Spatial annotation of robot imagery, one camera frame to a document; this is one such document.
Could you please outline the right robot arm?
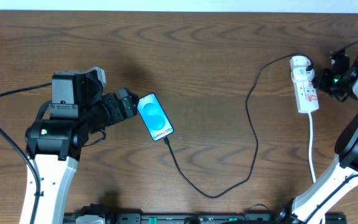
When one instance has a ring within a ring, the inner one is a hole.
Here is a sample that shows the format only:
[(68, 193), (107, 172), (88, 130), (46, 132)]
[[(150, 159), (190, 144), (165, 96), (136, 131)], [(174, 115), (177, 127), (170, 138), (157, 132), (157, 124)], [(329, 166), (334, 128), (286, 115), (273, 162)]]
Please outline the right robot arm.
[[(320, 90), (340, 102), (358, 101), (358, 55), (351, 62), (345, 49), (331, 54), (331, 68), (316, 75), (305, 56), (290, 60), (291, 79), (300, 113), (317, 110), (316, 91)], [(339, 135), (330, 166), (303, 194), (289, 201), (275, 217), (277, 223), (319, 223), (326, 212), (358, 186), (358, 113)]]

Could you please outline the blue Galaxy smartphone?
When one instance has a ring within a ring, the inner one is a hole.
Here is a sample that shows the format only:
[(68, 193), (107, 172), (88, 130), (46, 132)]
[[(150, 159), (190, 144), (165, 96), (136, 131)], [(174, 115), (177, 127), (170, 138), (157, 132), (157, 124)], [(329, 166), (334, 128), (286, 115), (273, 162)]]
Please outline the blue Galaxy smartphone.
[(155, 93), (140, 98), (137, 110), (153, 141), (159, 141), (174, 132), (173, 125)]

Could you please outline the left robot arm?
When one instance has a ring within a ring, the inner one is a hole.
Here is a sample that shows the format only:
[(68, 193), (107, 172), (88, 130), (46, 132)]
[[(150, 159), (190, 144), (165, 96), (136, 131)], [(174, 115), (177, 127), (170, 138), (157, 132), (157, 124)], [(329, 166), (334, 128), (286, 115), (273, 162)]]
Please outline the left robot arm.
[(67, 196), (90, 134), (137, 114), (139, 97), (127, 88), (104, 94), (104, 70), (60, 71), (52, 77), (49, 119), (37, 115), (25, 133), (32, 165), (21, 223), (62, 223)]

